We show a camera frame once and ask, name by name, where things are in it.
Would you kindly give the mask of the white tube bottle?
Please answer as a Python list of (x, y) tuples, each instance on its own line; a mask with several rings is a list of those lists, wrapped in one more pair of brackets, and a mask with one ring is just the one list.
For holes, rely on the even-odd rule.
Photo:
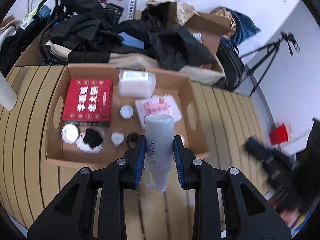
[(174, 118), (166, 114), (147, 116), (145, 122), (147, 187), (164, 192), (173, 165)]

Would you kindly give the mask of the white thermos bottle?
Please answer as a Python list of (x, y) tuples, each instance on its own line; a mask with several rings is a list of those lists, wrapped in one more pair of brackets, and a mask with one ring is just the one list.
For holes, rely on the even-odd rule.
[(7, 110), (11, 111), (17, 101), (17, 95), (10, 87), (3, 74), (0, 73), (0, 103)]

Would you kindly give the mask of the red printed box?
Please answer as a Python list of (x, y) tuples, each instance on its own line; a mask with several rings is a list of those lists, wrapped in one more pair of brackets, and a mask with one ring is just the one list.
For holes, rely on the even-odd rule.
[(111, 123), (113, 83), (109, 79), (71, 79), (62, 120), (82, 126)]

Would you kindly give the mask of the small white cream jar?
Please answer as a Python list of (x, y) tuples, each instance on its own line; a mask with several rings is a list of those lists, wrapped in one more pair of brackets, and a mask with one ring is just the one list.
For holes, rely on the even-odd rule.
[(120, 116), (124, 119), (132, 118), (134, 114), (134, 109), (130, 105), (123, 105), (120, 109)]

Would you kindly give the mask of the flat cardboard tray box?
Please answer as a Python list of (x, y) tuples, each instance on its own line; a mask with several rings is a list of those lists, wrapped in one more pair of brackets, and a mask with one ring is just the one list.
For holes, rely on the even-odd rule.
[[(207, 157), (209, 149), (193, 84), (188, 77), (177, 72), (159, 69), (154, 69), (152, 72), (156, 76), (154, 95), (173, 96), (180, 110), (182, 118), (175, 122), (175, 134), (185, 139), (184, 146), (193, 150), (198, 158)], [(111, 64), (71, 64), (64, 68), (49, 105), (42, 160), (61, 167), (76, 169), (90, 167), (96, 170), (119, 159), (127, 150), (125, 142), (118, 147), (114, 146), (111, 141), (112, 133), (118, 132), (124, 135), (144, 133), (137, 113), (128, 119), (120, 114), (121, 107), (125, 105), (135, 107), (136, 98), (118, 95), (119, 74), (120, 70)], [(111, 121), (108, 126), (96, 126), (104, 136), (103, 146), (97, 153), (85, 153), (76, 144), (68, 144), (61, 138), (62, 128), (66, 124), (62, 118), (63, 107), (66, 105), (65, 100), (72, 79), (97, 81), (108, 79), (112, 82)]]

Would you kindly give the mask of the clear plastic container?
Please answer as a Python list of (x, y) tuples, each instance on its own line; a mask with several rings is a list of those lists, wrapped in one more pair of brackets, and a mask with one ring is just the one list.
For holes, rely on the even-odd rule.
[(156, 88), (156, 75), (151, 72), (121, 70), (118, 80), (120, 97), (150, 98)]

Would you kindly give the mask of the large cardboard box right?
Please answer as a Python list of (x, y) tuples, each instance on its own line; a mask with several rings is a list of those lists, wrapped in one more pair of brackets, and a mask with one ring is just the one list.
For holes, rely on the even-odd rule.
[(215, 64), (215, 55), (221, 37), (229, 31), (229, 20), (208, 13), (198, 12), (193, 15), (184, 26), (201, 44), (201, 52), (195, 52), (195, 59), (188, 65), (202, 67)]

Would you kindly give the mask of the woven wicker basket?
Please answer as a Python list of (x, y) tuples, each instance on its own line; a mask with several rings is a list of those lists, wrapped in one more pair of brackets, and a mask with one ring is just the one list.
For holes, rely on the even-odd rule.
[(237, 31), (237, 25), (235, 18), (233, 17), (233, 14), (225, 7), (217, 7), (211, 12), (211, 14), (229, 20), (230, 31), (226, 35), (223, 35), (223, 38), (230, 40), (236, 34)]

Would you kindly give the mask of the red plastic cup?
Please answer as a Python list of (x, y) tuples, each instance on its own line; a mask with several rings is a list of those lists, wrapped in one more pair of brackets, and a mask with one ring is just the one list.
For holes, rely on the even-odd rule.
[(269, 133), (270, 143), (272, 145), (278, 145), (288, 142), (291, 139), (291, 126), (286, 123), (282, 123), (280, 126), (272, 129)]

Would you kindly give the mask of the blue cloth bag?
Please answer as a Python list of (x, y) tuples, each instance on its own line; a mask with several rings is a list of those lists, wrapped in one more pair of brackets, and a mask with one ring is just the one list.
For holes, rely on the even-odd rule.
[(235, 20), (236, 31), (231, 38), (223, 38), (222, 44), (226, 47), (237, 47), (242, 42), (261, 32), (261, 30), (253, 23), (253, 21), (240, 12), (226, 8)]

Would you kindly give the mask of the small white round jar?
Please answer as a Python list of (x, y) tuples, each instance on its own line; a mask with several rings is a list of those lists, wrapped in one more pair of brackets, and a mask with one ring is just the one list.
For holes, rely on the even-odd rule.
[(68, 144), (73, 144), (79, 137), (79, 130), (75, 124), (66, 124), (61, 131), (61, 138)]

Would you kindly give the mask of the black clothes pile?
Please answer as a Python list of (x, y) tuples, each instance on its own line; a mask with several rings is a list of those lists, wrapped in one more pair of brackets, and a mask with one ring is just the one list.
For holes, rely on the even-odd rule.
[(53, 10), (41, 3), (26, 28), (9, 26), (1, 42), (1, 72), (7, 75), (35, 40), (46, 64), (107, 63), (112, 54), (141, 54), (167, 70), (214, 64), (209, 49), (181, 25), (165, 28), (146, 9), (140, 20), (118, 22), (100, 0), (59, 0)]

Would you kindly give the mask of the pink patterned packet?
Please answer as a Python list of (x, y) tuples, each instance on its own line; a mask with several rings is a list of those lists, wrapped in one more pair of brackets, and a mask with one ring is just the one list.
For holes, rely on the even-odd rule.
[(135, 108), (142, 128), (145, 127), (144, 119), (150, 115), (166, 114), (174, 118), (174, 122), (181, 120), (180, 109), (170, 94), (159, 96), (154, 95), (148, 99), (139, 99), (135, 101)]

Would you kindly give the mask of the black suitcase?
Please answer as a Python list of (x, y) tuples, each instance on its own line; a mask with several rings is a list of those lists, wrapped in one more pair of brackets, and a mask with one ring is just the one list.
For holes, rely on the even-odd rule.
[(226, 47), (221, 42), (217, 49), (216, 55), (223, 66), (226, 75), (225, 83), (221, 86), (221, 88), (233, 92), (242, 83), (245, 65), (234, 48)]

